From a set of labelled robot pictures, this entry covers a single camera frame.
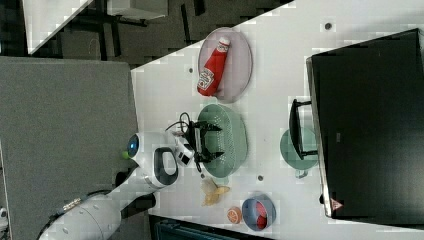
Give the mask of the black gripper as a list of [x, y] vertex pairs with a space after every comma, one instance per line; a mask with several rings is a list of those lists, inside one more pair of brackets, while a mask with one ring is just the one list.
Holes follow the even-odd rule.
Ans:
[[200, 130], [202, 131], [221, 131], [219, 126], [216, 126], [207, 121], [199, 121], [188, 128], [188, 142], [194, 151], [194, 158], [200, 163], [209, 163], [212, 160], [223, 155], [223, 152], [214, 153], [201, 153], [201, 136]]

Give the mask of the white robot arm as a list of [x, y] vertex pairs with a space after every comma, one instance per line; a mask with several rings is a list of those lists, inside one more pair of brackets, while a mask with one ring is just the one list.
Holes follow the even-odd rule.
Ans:
[[126, 207], [178, 179], [180, 162], [210, 162], [219, 157], [219, 152], [211, 153], [205, 147], [205, 134], [221, 130], [200, 121], [190, 123], [185, 132], [165, 129], [134, 134], [127, 152], [137, 167], [124, 182], [111, 191], [88, 194], [65, 205], [37, 240], [108, 240], [121, 225], [121, 212]]

